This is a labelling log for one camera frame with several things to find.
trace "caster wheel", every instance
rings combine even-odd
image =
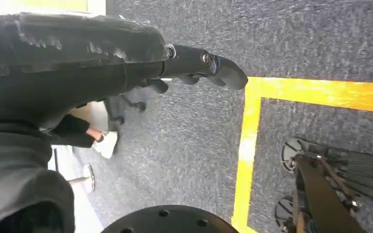
[[[287,172],[294,173],[294,158],[297,154],[304,154],[304,152],[300,140],[297,138],[291,138],[282,146],[281,165]]]
[[[137,102],[135,104],[135,107],[138,109],[140,113],[145,112],[145,110],[147,109],[147,105],[144,102]]]
[[[275,206],[275,221],[282,233],[288,233],[292,224],[292,197],[284,197]]]
[[[112,121],[117,122],[119,125],[123,125],[125,123],[125,118],[123,116],[115,117]]]
[[[94,171],[92,170],[91,165],[87,164],[82,169],[82,174],[87,179],[83,182],[83,185],[85,187],[85,190],[87,193],[92,193],[95,191],[95,175]]]

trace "yellow tape line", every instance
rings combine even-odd
[[[70,11],[87,11],[87,0],[13,0],[21,6],[57,8]]]
[[[231,219],[232,225],[240,233],[256,233],[256,231],[247,227],[247,223],[251,198],[256,134],[261,110],[260,80],[260,78],[250,78],[245,87],[245,107],[238,151],[234,213]]]
[[[260,79],[262,97],[373,111],[373,83],[285,78],[256,79]]]
[[[240,233],[256,233],[248,227],[248,215],[262,97],[373,111],[373,83],[249,77],[231,218]]]

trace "black sleeve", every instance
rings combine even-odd
[[[73,192],[50,158],[38,130],[0,124],[0,232],[74,232]]]

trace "floor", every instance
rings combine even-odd
[[[249,76],[373,82],[373,0],[107,0],[107,14],[149,20],[167,42],[206,48]],[[243,91],[169,82],[163,95],[127,109],[115,156],[76,149],[97,188],[89,199],[103,226],[146,206],[186,204],[230,221],[235,194]],[[263,99],[248,225],[274,233],[275,203],[293,187],[279,165],[292,136],[373,153],[373,112]],[[357,216],[373,233],[373,203]]]

